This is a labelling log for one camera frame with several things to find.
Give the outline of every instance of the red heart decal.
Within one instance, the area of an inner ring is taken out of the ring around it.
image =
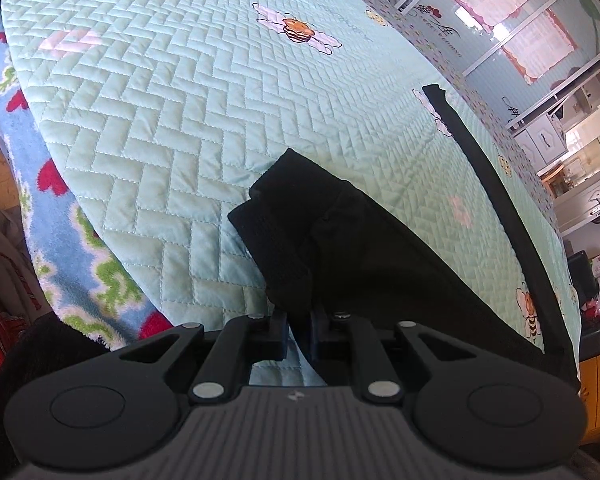
[[[56,165],[51,159],[45,162],[38,173],[38,190],[46,191],[49,188],[51,188],[55,196],[64,195],[69,191],[69,188],[64,183],[64,180],[62,180]]]
[[[29,109],[29,103],[27,103],[27,100],[24,98],[24,94],[22,93],[22,90],[18,90],[13,95],[11,100],[7,103],[7,111],[8,112],[13,112],[14,110],[17,110],[18,108],[22,108],[23,110]]]
[[[149,317],[144,321],[138,333],[138,339],[145,339],[157,333],[173,328],[173,325],[157,310],[149,314]]]

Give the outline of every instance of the orange bee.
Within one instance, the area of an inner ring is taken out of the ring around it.
[[[323,54],[332,54],[332,48],[341,47],[342,44],[328,36],[324,32],[313,30],[307,23],[288,18],[279,12],[268,9],[259,4],[253,4],[253,8],[258,12],[257,22],[270,30],[275,30],[278,34],[285,34],[289,40],[294,43],[306,43]]]
[[[525,318],[526,338],[535,340],[536,336],[542,333],[540,330],[540,322],[538,321],[538,314],[536,313],[536,306],[531,299],[529,291],[525,292],[521,288],[517,288],[516,294],[520,312],[522,312],[522,316]]]

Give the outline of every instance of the quilted bedspread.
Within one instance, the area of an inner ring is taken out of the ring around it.
[[[577,348],[559,238],[467,104],[360,0],[2,0],[2,13],[60,175],[171,322],[212,330],[266,311],[226,215],[291,147],[364,190],[542,346],[506,234],[417,92],[438,83],[519,209]]]

